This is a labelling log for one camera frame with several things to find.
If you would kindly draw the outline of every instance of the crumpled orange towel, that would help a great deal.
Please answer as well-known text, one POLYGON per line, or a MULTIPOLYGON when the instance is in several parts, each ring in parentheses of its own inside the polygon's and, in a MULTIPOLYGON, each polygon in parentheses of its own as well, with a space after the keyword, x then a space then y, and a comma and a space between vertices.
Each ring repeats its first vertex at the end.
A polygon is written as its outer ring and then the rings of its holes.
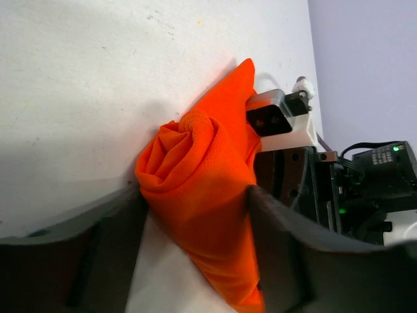
POLYGON ((247 59, 179 123, 161 126, 137 160, 142 195, 165 231, 240 313, 265 311, 244 191, 261 148, 246 122, 255 69, 247 59))

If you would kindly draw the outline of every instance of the orange cloth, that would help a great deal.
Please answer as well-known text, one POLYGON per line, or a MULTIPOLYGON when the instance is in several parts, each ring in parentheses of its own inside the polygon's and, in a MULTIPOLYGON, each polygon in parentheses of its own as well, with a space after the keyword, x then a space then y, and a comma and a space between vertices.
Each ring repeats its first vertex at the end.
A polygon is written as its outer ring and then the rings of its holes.
POLYGON ((136 164, 159 222, 240 313, 262 313, 244 191, 261 148, 246 122, 255 69, 247 59, 180 120, 160 128, 136 164))

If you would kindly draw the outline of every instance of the white plastic part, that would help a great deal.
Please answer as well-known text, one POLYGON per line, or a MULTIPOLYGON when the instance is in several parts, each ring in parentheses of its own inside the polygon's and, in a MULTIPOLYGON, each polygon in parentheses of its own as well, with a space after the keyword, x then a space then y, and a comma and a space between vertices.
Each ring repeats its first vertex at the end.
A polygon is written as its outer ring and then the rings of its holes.
POLYGON ((296 147, 316 147, 319 144, 310 113, 295 117, 292 132, 262 137, 261 142, 262 151, 273 151, 296 147))
POLYGON ((299 82, 296 82, 293 87, 293 93, 297 91, 305 91, 308 95, 308 100, 311 100, 315 95, 313 84, 310 83, 307 78, 303 78, 299 82))

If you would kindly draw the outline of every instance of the white table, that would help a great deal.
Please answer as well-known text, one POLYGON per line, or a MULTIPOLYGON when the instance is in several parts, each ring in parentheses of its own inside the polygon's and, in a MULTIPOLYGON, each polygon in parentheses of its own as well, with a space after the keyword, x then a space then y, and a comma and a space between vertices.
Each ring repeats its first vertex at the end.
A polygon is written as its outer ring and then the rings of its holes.
MULTIPOLYGON (((317 85, 307 0, 3 0, 0 44, 0 236, 125 186, 157 128, 247 57, 260 92, 317 85)), ((232 310, 149 222, 128 312, 232 310)))

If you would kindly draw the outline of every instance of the cloth fold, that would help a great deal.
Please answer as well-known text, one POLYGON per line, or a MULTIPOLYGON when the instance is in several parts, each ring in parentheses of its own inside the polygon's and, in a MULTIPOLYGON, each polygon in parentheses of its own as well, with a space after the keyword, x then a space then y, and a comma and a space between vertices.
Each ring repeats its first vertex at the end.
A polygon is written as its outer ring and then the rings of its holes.
POLYGON ((263 313, 245 189, 261 148, 246 122, 255 69, 247 59, 137 160, 142 195, 164 230, 240 313, 263 313))

